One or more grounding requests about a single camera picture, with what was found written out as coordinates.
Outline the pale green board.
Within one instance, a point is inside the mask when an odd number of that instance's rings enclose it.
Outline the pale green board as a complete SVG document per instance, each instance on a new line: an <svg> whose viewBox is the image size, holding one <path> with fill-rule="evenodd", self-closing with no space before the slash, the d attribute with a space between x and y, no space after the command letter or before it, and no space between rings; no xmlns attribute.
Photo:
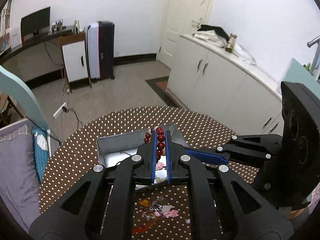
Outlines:
<svg viewBox="0 0 320 240"><path fill-rule="evenodd" d="M284 73L281 81L302 83L310 89L317 98L320 95L320 85L296 59L292 58L286 72ZM280 83L278 83L277 92L281 94Z"/></svg>

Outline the light blue bunk bed frame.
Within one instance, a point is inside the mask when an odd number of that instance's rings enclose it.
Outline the light blue bunk bed frame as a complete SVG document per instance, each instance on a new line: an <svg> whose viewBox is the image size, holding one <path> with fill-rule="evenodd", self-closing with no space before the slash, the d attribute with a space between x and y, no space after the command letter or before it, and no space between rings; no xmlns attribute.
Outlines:
<svg viewBox="0 0 320 240"><path fill-rule="evenodd" d="M44 129L50 129L37 98L31 89L15 74L2 66L1 92L12 96L24 109L26 116L35 124Z"/></svg>

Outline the long white cabinet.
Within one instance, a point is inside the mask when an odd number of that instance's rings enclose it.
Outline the long white cabinet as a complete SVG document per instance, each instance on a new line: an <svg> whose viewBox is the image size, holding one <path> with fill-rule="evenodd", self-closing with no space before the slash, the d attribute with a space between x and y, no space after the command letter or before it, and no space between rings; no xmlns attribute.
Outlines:
<svg viewBox="0 0 320 240"><path fill-rule="evenodd" d="M260 68L191 35L181 35L167 93L240 135L283 132L278 84Z"/></svg>

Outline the white plastic bag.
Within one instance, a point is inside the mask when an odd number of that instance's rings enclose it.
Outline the white plastic bag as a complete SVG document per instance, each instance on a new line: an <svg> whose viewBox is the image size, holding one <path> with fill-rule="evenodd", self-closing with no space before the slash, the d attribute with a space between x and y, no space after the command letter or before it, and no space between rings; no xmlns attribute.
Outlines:
<svg viewBox="0 0 320 240"><path fill-rule="evenodd" d="M232 53L242 59L242 61L246 62L247 64L257 66L257 62L255 58L241 45L236 43L234 45Z"/></svg>

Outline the brown glass bottle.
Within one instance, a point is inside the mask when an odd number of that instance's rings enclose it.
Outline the brown glass bottle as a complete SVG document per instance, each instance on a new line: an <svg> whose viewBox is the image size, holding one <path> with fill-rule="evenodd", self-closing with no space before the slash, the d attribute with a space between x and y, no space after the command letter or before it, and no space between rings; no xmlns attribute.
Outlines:
<svg viewBox="0 0 320 240"><path fill-rule="evenodd" d="M236 43L236 39L237 39L237 35L235 34L231 34L226 45L225 45L225 51L232 53L233 49L235 47L235 43Z"/></svg>

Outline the small white door cabinet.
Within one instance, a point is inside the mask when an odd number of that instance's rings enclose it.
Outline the small white door cabinet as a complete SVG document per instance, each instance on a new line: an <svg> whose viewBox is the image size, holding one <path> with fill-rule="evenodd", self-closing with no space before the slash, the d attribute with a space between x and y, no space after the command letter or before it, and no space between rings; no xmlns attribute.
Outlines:
<svg viewBox="0 0 320 240"><path fill-rule="evenodd" d="M59 45L69 91L72 92L74 87L83 83L87 83L91 87L90 70L87 62L86 33L61 36Z"/></svg>

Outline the black computer monitor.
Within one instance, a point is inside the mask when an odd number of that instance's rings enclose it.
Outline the black computer monitor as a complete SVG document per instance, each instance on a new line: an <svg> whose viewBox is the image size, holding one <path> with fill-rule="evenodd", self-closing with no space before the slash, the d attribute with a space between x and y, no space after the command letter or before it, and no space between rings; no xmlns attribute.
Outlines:
<svg viewBox="0 0 320 240"><path fill-rule="evenodd" d="M21 36L37 34L50 26L50 7L46 7L21 18Z"/></svg>

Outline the teal patterned pillow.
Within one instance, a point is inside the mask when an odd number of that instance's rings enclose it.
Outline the teal patterned pillow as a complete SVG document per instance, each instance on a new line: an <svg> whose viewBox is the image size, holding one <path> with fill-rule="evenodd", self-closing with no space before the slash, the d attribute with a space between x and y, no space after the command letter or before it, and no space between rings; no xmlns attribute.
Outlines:
<svg viewBox="0 0 320 240"><path fill-rule="evenodd" d="M49 159L49 145L47 134L41 129L33 129L33 149L34 149L34 164L36 174L42 183L44 171L46 169L47 161Z"/></svg>

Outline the white black suitcase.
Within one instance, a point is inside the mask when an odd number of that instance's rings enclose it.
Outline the white black suitcase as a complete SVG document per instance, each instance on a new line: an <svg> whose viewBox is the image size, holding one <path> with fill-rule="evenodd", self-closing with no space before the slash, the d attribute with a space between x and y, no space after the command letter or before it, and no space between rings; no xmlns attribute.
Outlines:
<svg viewBox="0 0 320 240"><path fill-rule="evenodd" d="M87 28L87 59L92 79L115 79L114 31L115 25L110 21L94 22Z"/></svg>

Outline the grey bedding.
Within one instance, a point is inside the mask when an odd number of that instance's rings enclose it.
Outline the grey bedding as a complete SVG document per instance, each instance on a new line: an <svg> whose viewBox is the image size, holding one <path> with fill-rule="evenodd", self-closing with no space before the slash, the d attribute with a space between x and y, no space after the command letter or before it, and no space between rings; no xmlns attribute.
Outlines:
<svg viewBox="0 0 320 240"><path fill-rule="evenodd" d="M1 198L26 232L40 215L39 194L33 135L31 128L23 125L1 137Z"/></svg>

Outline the pile of clothes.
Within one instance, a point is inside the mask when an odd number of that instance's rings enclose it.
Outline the pile of clothes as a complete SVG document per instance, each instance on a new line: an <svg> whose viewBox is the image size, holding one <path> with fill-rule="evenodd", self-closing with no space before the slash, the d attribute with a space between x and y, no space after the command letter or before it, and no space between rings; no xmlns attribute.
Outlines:
<svg viewBox="0 0 320 240"><path fill-rule="evenodd" d="M229 40L229 36L221 27L205 24L193 32L192 36L219 48L224 48Z"/></svg>

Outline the dark wooden desk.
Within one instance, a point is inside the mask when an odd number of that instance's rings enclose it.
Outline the dark wooden desk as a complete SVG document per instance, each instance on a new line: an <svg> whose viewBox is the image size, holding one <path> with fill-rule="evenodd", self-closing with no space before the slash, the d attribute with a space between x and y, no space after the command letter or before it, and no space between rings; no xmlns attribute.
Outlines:
<svg viewBox="0 0 320 240"><path fill-rule="evenodd" d="M26 42L6 50L4 53L1 54L1 64L8 61L12 57L15 57L22 51L25 51L33 46L36 46L38 44L41 44L43 42L51 41L53 39L59 38L61 36L70 36L72 35L72 26L67 26L65 29L61 31L57 31L54 33L49 33L42 36L32 37L31 39L27 40Z"/></svg>

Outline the glass door cupboard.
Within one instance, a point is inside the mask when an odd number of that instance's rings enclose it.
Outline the glass door cupboard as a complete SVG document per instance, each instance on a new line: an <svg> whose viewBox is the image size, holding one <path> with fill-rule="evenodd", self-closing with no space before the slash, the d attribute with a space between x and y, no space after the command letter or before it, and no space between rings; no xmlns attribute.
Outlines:
<svg viewBox="0 0 320 240"><path fill-rule="evenodd" d="M7 0L4 8L1 10L1 38L0 49L1 54L10 48L10 13L12 0Z"/></svg>

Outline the wooden chair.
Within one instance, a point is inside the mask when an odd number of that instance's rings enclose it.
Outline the wooden chair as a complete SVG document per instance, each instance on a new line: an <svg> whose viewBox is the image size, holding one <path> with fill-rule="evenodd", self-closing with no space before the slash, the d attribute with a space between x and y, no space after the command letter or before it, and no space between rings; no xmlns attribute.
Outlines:
<svg viewBox="0 0 320 240"><path fill-rule="evenodd" d="M23 114L18 110L17 106L12 101L8 94L1 92L1 128L8 126L11 121L12 114L10 114L10 109L13 108L14 111L23 119Z"/></svg>

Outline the cream room door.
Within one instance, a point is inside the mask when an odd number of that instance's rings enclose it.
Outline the cream room door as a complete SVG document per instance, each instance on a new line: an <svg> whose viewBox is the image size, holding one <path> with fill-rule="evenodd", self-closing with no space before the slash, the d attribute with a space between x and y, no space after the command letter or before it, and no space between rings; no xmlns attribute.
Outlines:
<svg viewBox="0 0 320 240"><path fill-rule="evenodd" d="M208 22L213 0L167 0L162 25L158 61L173 67L177 41L181 34L192 34Z"/></svg>

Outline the brown polka dot tablecloth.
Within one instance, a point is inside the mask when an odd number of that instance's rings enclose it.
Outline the brown polka dot tablecloth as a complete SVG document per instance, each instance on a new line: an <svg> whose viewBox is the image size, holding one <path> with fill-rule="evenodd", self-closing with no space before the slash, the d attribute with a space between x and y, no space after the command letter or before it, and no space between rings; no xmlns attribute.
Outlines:
<svg viewBox="0 0 320 240"><path fill-rule="evenodd" d="M117 164L135 154L136 146L115 150L111 157L98 151L97 140L138 132L137 145L150 129L161 127L191 148L215 148L234 132L210 116L169 106L125 109L93 120L70 135L49 158L40 187L40 213L44 213L94 165ZM133 211L133 239L191 239L189 205L185 186L167 186L165 158L156 166L154 188L138 188Z"/></svg>

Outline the pink flower charm jewelry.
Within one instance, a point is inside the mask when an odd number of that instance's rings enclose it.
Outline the pink flower charm jewelry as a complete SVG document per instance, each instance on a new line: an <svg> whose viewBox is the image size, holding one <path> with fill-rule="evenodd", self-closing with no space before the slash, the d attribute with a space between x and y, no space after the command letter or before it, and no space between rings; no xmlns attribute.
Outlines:
<svg viewBox="0 0 320 240"><path fill-rule="evenodd" d="M178 210L172 205L163 205L160 209L153 212L155 217L176 218L179 216Z"/></svg>

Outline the orange knot charm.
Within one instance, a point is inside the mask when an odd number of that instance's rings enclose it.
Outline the orange knot charm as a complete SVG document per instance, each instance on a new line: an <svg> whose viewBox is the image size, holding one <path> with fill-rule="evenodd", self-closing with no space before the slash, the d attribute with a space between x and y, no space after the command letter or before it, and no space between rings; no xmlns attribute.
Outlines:
<svg viewBox="0 0 320 240"><path fill-rule="evenodd" d="M151 206L151 202L149 199L140 199L139 203L143 207L150 207Z"/></svg>

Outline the dark metal jewelry box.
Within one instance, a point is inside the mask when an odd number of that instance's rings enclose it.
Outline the dark metal jewelry box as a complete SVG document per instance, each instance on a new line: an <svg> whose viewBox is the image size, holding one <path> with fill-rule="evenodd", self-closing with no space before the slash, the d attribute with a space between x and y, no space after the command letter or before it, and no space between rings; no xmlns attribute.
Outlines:
<svg viewBox="0 0 320 240"><path fill-rule="evenodd" d="M180 133L175 124L160 126L163 131L170 131L174 143L189 147L184 136ZM144 143L145 133L151 133L151 129L143 129L134 132L100 137L97 139L98 159L101 165L112 167L119 165L124 159L135 155L138 146ZM161 184L167 181L166 158L162 156L158 162L163 167L155 171L155 179L152 184Z"/></svg>

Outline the white power strip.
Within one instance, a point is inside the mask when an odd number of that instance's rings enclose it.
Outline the white power strip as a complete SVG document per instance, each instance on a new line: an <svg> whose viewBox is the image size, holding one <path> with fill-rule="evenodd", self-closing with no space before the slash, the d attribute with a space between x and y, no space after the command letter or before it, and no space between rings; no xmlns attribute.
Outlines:
<svg viewBox="0 0 320 240"><path fill-rule="evenodd" d="M64 112L67 109L68 105L66 102L64 102L57 110L56 112L53 114L53 118L57 119L59 117L60 114L62 114L62 112Z"/></svg>

